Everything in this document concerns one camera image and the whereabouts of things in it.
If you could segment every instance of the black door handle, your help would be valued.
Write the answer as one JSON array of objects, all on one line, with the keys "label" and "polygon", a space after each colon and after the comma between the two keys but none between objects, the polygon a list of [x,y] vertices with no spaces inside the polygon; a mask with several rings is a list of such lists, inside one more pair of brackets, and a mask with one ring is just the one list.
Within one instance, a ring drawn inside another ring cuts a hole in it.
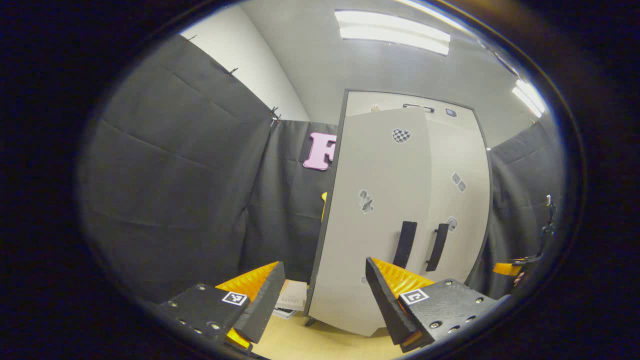
[{"label": "black door handle", "polygon": [[442,256],[442,250],[444,249],[444,242],[447,240],[447,233],[449,232],[449,224],[438,224],[438,229],[434,230],[436,235],[436,243],[433,245],[433,251],[431,251],[431,258],[426,261],[427,268],[425,271],[435,271],[440,262],[440,256]]},{"label": "black door handle", "polygon": [[424,105],[416,105],[416,104],[402,104],[403,108],[406,108],[408,106],[418,106],[418,107],[422,107],[425,108],[427,110],[429,110],[430,113],[433,113],[434,111],[436,111],[434,108],[430,108],[429,106],[424,106]]},{"label": "black door handle", "polygon": [[409,255],[411,254],[411,248],[413,247],[413,239],[415,237],[415,229],[417,226],[417,222],[402,222],[402,231],[400,231],[400,240],[398,240],[398,248],[396,249],[396,256],[394,257],[394,265],[406,268],[406,263],[409,261]]}]

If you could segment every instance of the black fabric backdrop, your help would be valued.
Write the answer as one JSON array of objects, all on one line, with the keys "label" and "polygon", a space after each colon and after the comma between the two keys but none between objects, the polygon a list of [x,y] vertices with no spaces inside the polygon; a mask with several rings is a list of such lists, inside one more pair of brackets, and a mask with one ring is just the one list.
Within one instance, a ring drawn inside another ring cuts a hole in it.
[{"label": "black fabric backdrop", "polygon": [[[145,300],[216,284],[273,261],[310,281],[323,192],[335,169],[302,166],[311,132],[337,126],[280,120],[197,46],[164,43],[96,117],[81,162],[81,205],[97,255]],[[555,126],[539,122],[490,151],[492,213],[468,285],[499,298],[512,277],[496,262],[535,254],[551,194],[562,210]]]},{"label": "black fabric backdrop", "polygon": [[335,168],[305,168],[310,133],[335,135],[337,125],[281,120],[274,123],[248,205],[241,270],[284,261],[287,278],[309,282],[321,215],[321,198],[333,186]]},{"label": "black fabric backdrop", "polygon": [[269,108],[177,35],[116,88],[80,165],[86,231],[135,294],[237,275]]},{"label": "black fabric backdrop", "polygon": [[555,125],[542,120],[489,151],[492,207],[487,241],[467,285],[497,299],[513,290],[513,277],[494,273],[496,263],[538,253],[549,220],[547,195],[561,216],[565,159]]}]

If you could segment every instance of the stack of books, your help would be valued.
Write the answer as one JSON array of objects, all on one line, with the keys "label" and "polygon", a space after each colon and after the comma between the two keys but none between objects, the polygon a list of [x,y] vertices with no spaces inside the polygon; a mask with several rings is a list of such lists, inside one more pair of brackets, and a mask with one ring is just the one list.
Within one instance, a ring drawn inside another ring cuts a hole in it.
[{"label": "stack of books", "polygon": [[290,319],[296,312],[304,311],[306,301],[307,283],[285,280],[273,314],[281,318]]}]

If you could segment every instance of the fluorescent light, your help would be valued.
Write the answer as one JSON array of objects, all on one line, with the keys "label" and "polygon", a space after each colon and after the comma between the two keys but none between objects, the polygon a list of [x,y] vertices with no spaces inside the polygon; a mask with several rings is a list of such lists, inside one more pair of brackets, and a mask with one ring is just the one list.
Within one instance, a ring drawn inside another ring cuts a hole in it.
[{"label": "fluorescent light", "polygon": [[444,31],[432,28],[431,26],[426,26],[419,22],[382,13],[343,10],[335,12],[335,18],[338,19],[339,22],[392,28],[398,32],[412,32],[434,38],[436,40],[443,40],[446,42],[451,41],[451,36]]},{"label": "fluorescent light", "polygon": [[513,88],[511,92],[513,92],[522,102],[524,102],[524,104],[527,105],[527,107],[531,110],[531,112],[533,112],[537,117],[542,116],[542,113],[540,112],[540,110],[538,110],[536,105],[534,105],[531,99],[528,98],[528,96],[526,96],[520,88],[516,86]]},{"label": "fluorescent light", "polygon": [[342,28],[340,29],[340,36],[349,39],[396,42],[399,44],[420,47],[421,49],[434,51],[443,55],[449,53],[449,47],[439,44],[434,40],[403,34],[393,30],[371,28],[369,26],[350,26]]},{"label": "fluorescent light", "polygon": [[419,22],[391,15],[338,10],[335,18],[345,39],[378,40],[420,47],[438,54],[449,53],[451,36]]},{"label": "fluorescent light", "polygon": [[446,17],[445,15],[442,15],[441,13],[438,13],[426,6],[414,3],[413,1],[410,0],[395,0],[395,2],[397,3],[401,3],[401,4],[405,4],[406,6],[411,6],[412,8],[416,9],[416,10],[420,10],[428,15],[433,16],[434,18],[444,22],[445,24],[451,26],[454,29],[458,29],[460,31],[462,31],[465,34],[471,35],[471,32],[467,29],[465,29],[462,25],[458,24],[457,22],[451,20],[450,18]]},{"label": "fluorescent light", "polygon": [[540,97],[540,95],[538,95],[538,92],[533,86],[525,83],[520,79],[516,81],[516,86],[520,88],[528,98],[531,99],[533,104],[536,105],[536,107],[540,110],[541,113],[545,112],[544,102],[542,101],[542,98]]}]

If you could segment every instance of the white cabinet door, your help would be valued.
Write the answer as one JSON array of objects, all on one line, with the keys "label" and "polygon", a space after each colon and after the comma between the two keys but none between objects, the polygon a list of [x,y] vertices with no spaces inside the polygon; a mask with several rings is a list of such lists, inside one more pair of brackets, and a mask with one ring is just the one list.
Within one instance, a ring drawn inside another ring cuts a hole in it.
[{"label": "white cabinet door", "polygon": [[[409,138],[397,142],[395,129],[410,131]],[[365,259],[393,261],[405,220],[418,222],[417,238],[427,236],[420,226],[429,209],[426,131],[418,108],[344,119],[311,317],[365,336],[385,326],[369,285],[361,281]],[[361,197],[362,191],[367,195]]]},{"label": "white cabinet door", "polygon": [[[434,112],[403,108],[407,103],[429,106]],[[382,111],[371,112],[374,104]],[[488,219],[488,162],[473,111],[446,102],[350,92],[342,126],[308,313],[370,336],[385,324],[362,282],[365,259],[393,262],[403,221],[418,224],[407,270],[433,281],[467,279]],[[362,190],[367,192],[363,197]],[[435,242],[433,230],[450,218],[457,225],[447,233],[438,267],[425,272]]]},{"label": "white cabinet door", "polygon": [[[374,104],[384,111],[404,104],[427,106],[431,177],[429,213],[421,222],[431,229],[426,239],[416,236],[407,270],[433,281],[454,278],[465,282],[480,253],[489,216],[490,184],[486,147],[474,112],[448,102],[384,92],[352,91],[348,94],[346,116],[370,113]],[[453,175],[464,184],[461,191]],[[440,262],[426,272],[425,261],[435,242],[433,230],[450,218],[457,223],[449,229]]]}]

